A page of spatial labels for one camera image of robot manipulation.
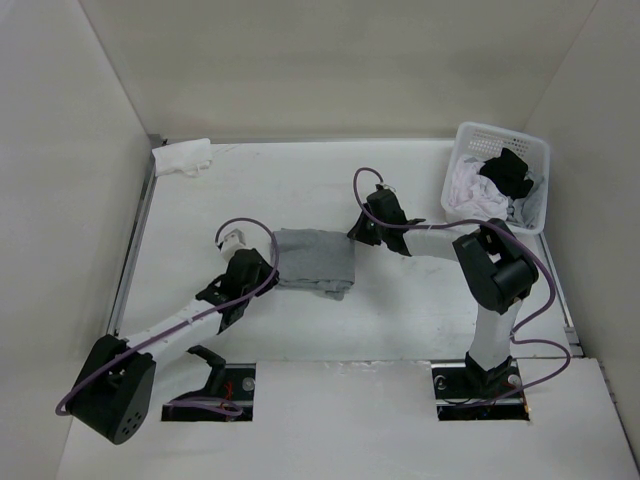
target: white plastic basket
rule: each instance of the white plastic basket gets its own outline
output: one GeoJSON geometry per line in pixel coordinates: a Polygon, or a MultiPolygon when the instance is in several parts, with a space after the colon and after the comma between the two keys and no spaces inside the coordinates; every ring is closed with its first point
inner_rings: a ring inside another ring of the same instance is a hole
{"type": "Polygon", "coordinates": [[[449,205],[449,190],[451,188],[451,177],[458,159],[462,155],[473,155],[480,160],[488,160],[499,157],[502,148],[506,147],[522,160],[529,169],[535,173],[544,175],[542,203],[533,228],[523,228],[507,222],[513,233],[524,235],[537,235],[544,229],[544,221],[547,216],[547,195],[549,193],[549,163],[551,161],[551,149],[549,145],[539,138],[525,135],[524,133],[513,132],[504,128],[492,127],[481,123],[465,122],[458,127],[456,142],[451,152],[449,168],[442,189],[440,203],[446,212],[448,222],[462,220],[458,212],[449,205]]]}

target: white fabric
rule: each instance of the white fabric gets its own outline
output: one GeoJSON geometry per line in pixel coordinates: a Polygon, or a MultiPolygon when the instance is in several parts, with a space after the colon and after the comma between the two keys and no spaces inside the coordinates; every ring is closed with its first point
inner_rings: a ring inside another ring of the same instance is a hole
{"type": "Polygon", "coordinates": [[[478,173],[483,165],[475,157],[460,157],[453,172],[449,205],[464,218],[506,220],[509,199],[495,183],[478,173]]]}
{"type": "Polygon", "coordinates": [[[174,143],[154,148],[152,152],[156,159],[156,177],[173,172],[198,175],[200,170],[209,168],[213,160],[208,138],[174,143]]]}
{"type": "Polygon", "coordinates": [[[544,176],[529,171],[525,178],[533,180],[533,188],[525,198],[513,201],[513,214],[509,211],[508,220],[525,228],[536,228],[544,200],[544,188],[541,188],[544,185],[544,176]]]}

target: white wall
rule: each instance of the white wall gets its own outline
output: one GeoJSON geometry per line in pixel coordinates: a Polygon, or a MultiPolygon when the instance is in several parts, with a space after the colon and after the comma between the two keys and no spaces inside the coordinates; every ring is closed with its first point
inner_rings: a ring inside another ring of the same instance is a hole
{"type": "Polygon", "coordinates": [[[595,0],[82,0],[149,132],[521,129],[595,0]]]}
{"type": "Polygon", "coordinates": [[[527,124],[553,148],[547,235],[585,351],[640,452],[640,2],[600,0],[527,124]]]}
{"type": "Polygon", "coordinates": [[[0,1],[3,479],[55,478],[53,408],[112,301],[148,149],[77,1],[0,1]]]}

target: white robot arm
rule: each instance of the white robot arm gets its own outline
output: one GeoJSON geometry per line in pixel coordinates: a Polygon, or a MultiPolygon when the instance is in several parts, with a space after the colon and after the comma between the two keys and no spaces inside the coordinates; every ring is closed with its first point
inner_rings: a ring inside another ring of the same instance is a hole
{"type": "MultiPolygon", "coordinates": [[[[224,255],[224,243],[221,249],[224,255]]],[[[74,388],[61,401],[64,413],[116,445],[127,441],[148,413],[155,373],[185,352],[212,367],[205,388],[216,391],[222,378],[218,373],[224,373],[226,362],[198,344],[240,319],[252,292],[261,296],[278,282],[277,271],[257,250],[234,248],[230,253],[226,273],[176,315],[128,339],[113,335],[98,339],[74,388]]]]}
{"type": "MultiPolygon", "coordinates": [[[[522,302],[538,279],[535,264],[511,242],[481,226],[467,234],[453,230],[420,229],[422,220],[407,220],[395,194],[383,185],[367,197],[363,208],[385,228],[360,214],[349,237],[368,244],[385,243],[406,256],[430,256],[460,263],[478,315],[473,343],[465,357],[467,376],[479,389],[501,381],[511,364],[510,339],[522,302]]],[[[502,220],[490,220],[509,232],[502,220]]]]}

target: white platform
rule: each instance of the white platform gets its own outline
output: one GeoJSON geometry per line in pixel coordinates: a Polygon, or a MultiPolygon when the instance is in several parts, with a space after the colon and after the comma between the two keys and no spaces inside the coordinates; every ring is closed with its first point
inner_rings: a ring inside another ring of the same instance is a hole
{"type": "MultiPolygon", "coordinates": [[[[559,362],[521,360],[523,380],[559,362]]],[[[439,422],[426,362],[259,362],[253,422],[160,423],[155,402],[115,447],[74,421],[58,480],[639,478],[595,360],[527,399],[530,422],[439,422]]]]}
{"type": "MultiPolygon", "coordinates": [[[[216,145],[199,178],[160,177],[151,203],[121,334],[134,333],[186,305],[222,273],[213,236],[228,218],[250,216],[272,229],[346,232],[358,218],[351,181],[360,166],[380,170],[407,216],[444,222],[440,194],[450,140],[344,141],[216,145]]],[[[363,175],[362,196],[375,177],[363,175]]],[[[268,254],[266,236],[247,228],[268,254]]],[[[536,239],[521,238],[541,255],[536,239]]],[[[252,301],[245,317],[206,345],[231,362],[257,360],[460,359],[471,344],[476,304],[457,263],[406,258],[358,245],[356,284],[341,301],[310,292],[274,291],[252,301]]],[[[548,296],[540,280],[520,318],[548,296]]],[[[520,338],[567,345],[559,302],[523,328],[520,338]]],[[[514,346],[516,357],[557,357],[549,346],[514,346]]]]}

